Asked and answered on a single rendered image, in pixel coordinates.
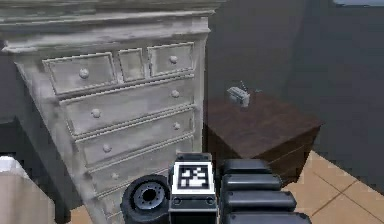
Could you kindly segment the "dark brown wooden nightstand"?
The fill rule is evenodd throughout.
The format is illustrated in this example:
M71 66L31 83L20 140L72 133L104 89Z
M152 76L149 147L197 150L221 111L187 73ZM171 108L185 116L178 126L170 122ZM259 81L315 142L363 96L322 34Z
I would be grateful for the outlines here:
M226 159L262 159L285 185L299 179L323 125L266 93L253 93L246 107L225 98L208 99L204 109L204 149L216 167Z

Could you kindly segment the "black low furniture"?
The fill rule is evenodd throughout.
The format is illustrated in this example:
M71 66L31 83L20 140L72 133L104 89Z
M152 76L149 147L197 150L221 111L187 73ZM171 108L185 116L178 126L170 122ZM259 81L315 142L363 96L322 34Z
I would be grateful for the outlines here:
M35 147L16 118L0 120L0 156L13 157L31 180L54 202L55 221L68 224L71 210L82 205L73 181L45 128L36 132L44 143Z

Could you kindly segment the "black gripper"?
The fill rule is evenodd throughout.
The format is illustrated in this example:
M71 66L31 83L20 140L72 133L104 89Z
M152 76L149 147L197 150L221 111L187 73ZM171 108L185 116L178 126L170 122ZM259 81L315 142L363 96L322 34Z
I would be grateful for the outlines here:
M169 224L169 199L165 176L151 174L134 180L120 204L124 224Z

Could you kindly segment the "white chest of drawers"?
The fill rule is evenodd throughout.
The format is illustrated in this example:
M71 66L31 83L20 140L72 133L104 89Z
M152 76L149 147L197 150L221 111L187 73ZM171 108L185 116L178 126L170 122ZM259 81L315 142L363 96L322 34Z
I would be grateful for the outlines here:
M209 18L226 0L0 0L0 41L93 224L202 148Z

